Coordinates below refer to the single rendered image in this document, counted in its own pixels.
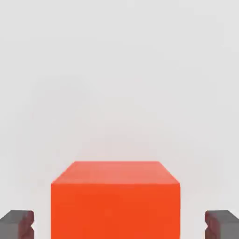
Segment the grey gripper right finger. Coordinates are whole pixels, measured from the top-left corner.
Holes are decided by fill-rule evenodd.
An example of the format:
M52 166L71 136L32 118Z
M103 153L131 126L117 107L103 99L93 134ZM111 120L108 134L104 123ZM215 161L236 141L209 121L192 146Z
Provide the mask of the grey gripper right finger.
M239 218L230 211L206 211L205 222L205 239L239 239Z

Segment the small red cube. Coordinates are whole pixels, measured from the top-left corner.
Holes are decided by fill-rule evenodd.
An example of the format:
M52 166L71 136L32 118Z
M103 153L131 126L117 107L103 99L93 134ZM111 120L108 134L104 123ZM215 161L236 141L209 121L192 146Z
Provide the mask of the small red cube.
M180 239L180 208L160 162L74 162L51 184L50 239Z

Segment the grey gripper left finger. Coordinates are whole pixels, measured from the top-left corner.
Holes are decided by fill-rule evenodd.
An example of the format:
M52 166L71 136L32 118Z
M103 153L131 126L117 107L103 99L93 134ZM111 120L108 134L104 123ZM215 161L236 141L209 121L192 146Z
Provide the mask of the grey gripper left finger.
M0 219L0 239L34 239L33 222L33 211L9 211Z

